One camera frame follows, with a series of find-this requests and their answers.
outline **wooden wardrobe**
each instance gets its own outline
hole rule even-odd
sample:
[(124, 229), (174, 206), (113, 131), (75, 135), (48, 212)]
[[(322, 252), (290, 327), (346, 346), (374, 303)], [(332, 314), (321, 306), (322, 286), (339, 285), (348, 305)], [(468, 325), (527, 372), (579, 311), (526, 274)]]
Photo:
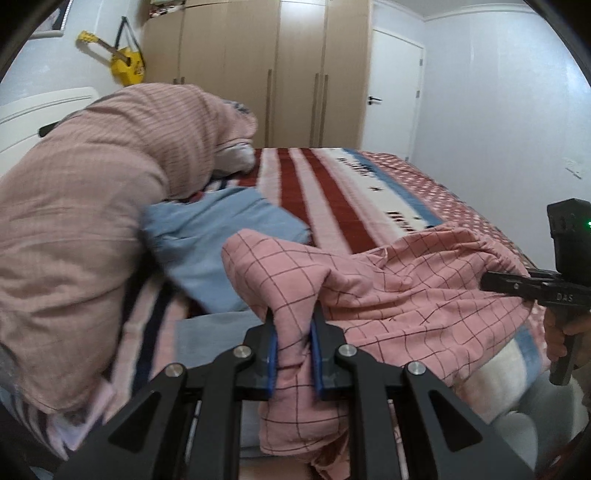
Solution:
[(349, 147), (361, 141), (369, 0), (188, 0), (150, 19), (148, 82), (194, 83), (244, 103), (255, 147)]

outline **wardrobe handle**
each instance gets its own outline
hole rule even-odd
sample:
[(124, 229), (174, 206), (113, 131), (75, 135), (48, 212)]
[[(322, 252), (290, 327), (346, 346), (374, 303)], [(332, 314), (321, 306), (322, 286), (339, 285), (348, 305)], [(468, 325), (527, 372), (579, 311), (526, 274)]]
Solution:
[(322, 111), (320, 113), (320, 138), (318, 139), (318, 146), (322, 148), (322, 141), (324, 140), (324, 121), (326, 120), (326, 102), (329, 92), (329, 76), (324, 75), (324, 91), (322, 93)]
[(273, 69), (267, 71), (267, 102), (265, 104), (265, 148), (269, 146), (269, 122), (271, 116), (271, 84)]
[(314, 77), (314, 96), (312, 100), (312, 121), (310, 122), (310, 148), (314, 146), (314, 130), (316, 129), (316, 97), (318, 97), (318, 80), (320, 73)]

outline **white door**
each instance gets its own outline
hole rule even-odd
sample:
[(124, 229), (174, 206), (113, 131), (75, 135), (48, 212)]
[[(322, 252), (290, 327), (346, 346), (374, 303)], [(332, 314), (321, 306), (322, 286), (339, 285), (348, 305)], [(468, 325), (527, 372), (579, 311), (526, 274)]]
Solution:
[(374, 30), (363, 150), (410, 156), (422, 58), (421, 47)]

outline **hand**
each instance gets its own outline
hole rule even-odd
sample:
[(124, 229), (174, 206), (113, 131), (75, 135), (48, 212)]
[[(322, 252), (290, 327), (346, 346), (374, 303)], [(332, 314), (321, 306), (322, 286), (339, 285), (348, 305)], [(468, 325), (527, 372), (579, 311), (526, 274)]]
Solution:
[(560, 329), (556, 326), (556, 317), (550, 309), (546, 309), (544, 316), (544, 330), (546, 344), (548, 345), (547, 355), (551, 362), (556, 362), (562, 356), (566, 356), (564, 338), (566, 335), (583, 334), (581, 348), (575, 359), (575, 365), (582, 367), (591, 360), (591, 313), (581, 315), (576, 320)]

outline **pink checked cloth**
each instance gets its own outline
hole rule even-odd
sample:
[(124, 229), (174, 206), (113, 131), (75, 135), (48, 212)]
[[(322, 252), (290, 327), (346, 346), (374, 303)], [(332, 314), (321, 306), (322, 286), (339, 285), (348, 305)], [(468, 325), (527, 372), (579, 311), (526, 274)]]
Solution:
[(273, 311), (279, 340), (275, 394), (262, 403), (261, 449), (300, 455), (325, 478), (348, 476), (347, 408), (316, 398), (310, 319), (327, 320), (377, 360), (424, 362), (461, 384), (511, 339), (532, 304), (479, 290), (485, 271), (526, 275), (489, 236), (442, 225), (357, 255), (336, 255), (242, 230), (222, 252), (232, 285), (253, 311)]

